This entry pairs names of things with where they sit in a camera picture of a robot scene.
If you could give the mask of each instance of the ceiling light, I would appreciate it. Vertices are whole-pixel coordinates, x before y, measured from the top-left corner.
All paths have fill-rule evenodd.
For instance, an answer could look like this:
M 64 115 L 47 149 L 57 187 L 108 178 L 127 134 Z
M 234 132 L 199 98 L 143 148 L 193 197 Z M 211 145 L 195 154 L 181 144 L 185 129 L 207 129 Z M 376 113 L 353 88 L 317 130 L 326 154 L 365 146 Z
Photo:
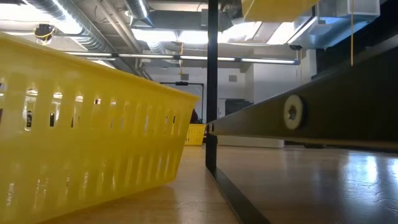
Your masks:
M 184 44 L 207 44 L 209 41 L 207 31 L 185 30 L 178 37 L 178 41 Z M 221 32 L 218 32 L 218 42 L 222 41 Z
M 233 62 L 233 61 L 235 61 L 235 58 L 218 57 L 218 60 L 219 60 L 220 62 Z
M 298 37 L 300 37 L 308 28 L 312 26 L 318 19 L 316 17 L 312 18 L 310 22 L 308 22 L 304 27 L 300 29 L 292 38 L 290 38 L 287 43 L 291 44 L 293 43 Z
M 151 55 L 151 54 L 119 54 L 120 57 L 149 58 L 149 59 L 173 59 L 173 55 Z
M 145 42 L 177 41 L 177 36 L 171 30 L 131 29 L 137 40 Z
M 242 58 L 242 62 L 251 63 L 277 63 L 282 65 L 294 65 L 297 62 L 295 60 L 278 60 L 278 59 L 263 59 L 263 58 Z
M 221 41 L 219 42 L 251 40 L 261 24 L 262 22 L 242 22 L 236 24 L 222 33 Z
M 70 55 L 87 56 L 87 57 L 111 57 L 110 53 L 97 53 L 97 52 L 65 52 Z
M 180 59 L 182 60 L 207 60 L 206 56 L 186 56 L 186 55 L 181 55 Z
M 55 25 L 66 34 L 79 34 L 83 28 L 72 18 L 57 1 L 52 1 L 65 14 L 62 21 L 58 21 L 49 14 L 43 13 L 30 4 L 0 4 L 0 20 L 37 22 Z
M 267 44 L 286 44 L 294 34 L 294 23 L 283 22 L 268 40 Z
M 7 21 L 50 22 L 53 20 L 53 17 L 41 13 L 31 5 L 0 4 L 0 19 Z
M 115 61 L 116 58 L 87 57 L 87 60 Z

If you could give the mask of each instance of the black metal bar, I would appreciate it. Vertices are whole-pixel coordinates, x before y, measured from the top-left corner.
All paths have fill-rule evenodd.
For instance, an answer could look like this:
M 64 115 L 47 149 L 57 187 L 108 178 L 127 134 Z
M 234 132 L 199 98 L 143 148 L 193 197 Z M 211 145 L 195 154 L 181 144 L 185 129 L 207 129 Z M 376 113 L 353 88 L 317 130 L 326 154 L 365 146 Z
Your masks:
M 211 174 L 240 223 L 270 223 L 219 168 Z
M 398 147 L 398 48 L 211 122 L 211 134 Z M 298 96 L 300 107 L 289 105 Z M 300 121 L 289 126 L 291 121 Z
M 208 46 L 207 46 L 207 122 L 217 119 L 218 101 L 218 0 L 208 4 Z M 206 167 L 210 172 L 217 168 L 217 136 L 206 136 Z
M 189 83 L 189 82 L 160 82 L 160 84 L 174 84 L 174 85 L 200 85 L 201 86 L 201 118 L 203 120 L 203 106 L 204 106 L 204 97 L 205 97 L 205 84 L 203 83 Z

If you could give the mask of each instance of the ventilation duct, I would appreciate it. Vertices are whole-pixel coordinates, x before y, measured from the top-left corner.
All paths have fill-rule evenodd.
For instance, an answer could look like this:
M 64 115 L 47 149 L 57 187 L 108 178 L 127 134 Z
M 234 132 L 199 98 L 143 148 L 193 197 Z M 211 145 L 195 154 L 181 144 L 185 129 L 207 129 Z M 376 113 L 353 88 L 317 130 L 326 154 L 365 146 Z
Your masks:
M 34 6 L 45 14 L 49 14 L 54 19 L 65 24 L 63 32 L 73 30 L 73 34 L 81 34 L 85 37 L 74 37 L 82 47 L 90 52 L 114 52 L 114 48 L 107 42 L 98 29 L 91 21 L 80 11 L 73 1 L 58 0 L 24 0 L 25 3 Z M 110 62 L 117 69 L 125 72 L 134 73 L 122 59 L 118 58 Z
M 126 0 L 127 8 L 133 18 L 141 20 L 150 26 L 154 26 L 149 18 L 149 6 L 146 0 Z M 150 51 L 154 54 L 166 54 L 162 42 L 148 42 Z

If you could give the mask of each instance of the yellow bin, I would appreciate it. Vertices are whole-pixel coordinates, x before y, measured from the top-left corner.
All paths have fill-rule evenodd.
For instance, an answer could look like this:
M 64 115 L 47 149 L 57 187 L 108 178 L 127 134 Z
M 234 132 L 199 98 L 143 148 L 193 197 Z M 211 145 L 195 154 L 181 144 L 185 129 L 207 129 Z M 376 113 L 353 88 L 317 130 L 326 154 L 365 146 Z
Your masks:
M 174 180 L 195 96 L 0 34 L 0 223 Z
M 190 124 L 187 137 L 185 138 L 186 146 L 201 146 L 203 136 L 205 135 L 205 124 Z

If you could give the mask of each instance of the white wall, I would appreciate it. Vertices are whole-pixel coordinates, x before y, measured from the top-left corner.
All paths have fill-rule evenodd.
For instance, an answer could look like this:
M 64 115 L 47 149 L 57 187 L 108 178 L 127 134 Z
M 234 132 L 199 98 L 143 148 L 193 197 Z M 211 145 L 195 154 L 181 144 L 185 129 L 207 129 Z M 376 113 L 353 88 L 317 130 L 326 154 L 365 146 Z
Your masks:
M 149 67 L 146 69 L 148 74 L 155 82 L 180 82 L 179 68 L 159 68 Z M 206 121 L 206 84 L 207 84 L 207 69 L 206 68 L 184 68 L 184 73 L 189 74 L 190 83 L 203 83 L 205 84 L 204 91 L 204 108 L 203 120 Z M 238 82 L 229 82 L 229 75 L 237 75 Z M 244 99 L 245 85 L 244 73 L 241 73 L 237 68 L 221 68 L 218 70 L 218 104 L 219 104 L 219 117 L 225 114 L 225 99 Z M 195 110 L 200 116 L 201 100 L 197 103 Z
M 311 77 L 317 74 L 317 51 L 307 50 L 305 58 L 301 61 L 300 84 L 306 84 L 311 81 Z
M 250 65 L 244 76 L 244 97 L 248 101 L 254 101 L 254 65 Z
M 259 103 L 310 82 L 316 60 L 316 51 L 307 50 L 300 65 L 253 64 L 245 76 L 246 99 Z
M 297 69 L 296 65 L 255 64 L 254 103 L 298 87 L 300 79 Z

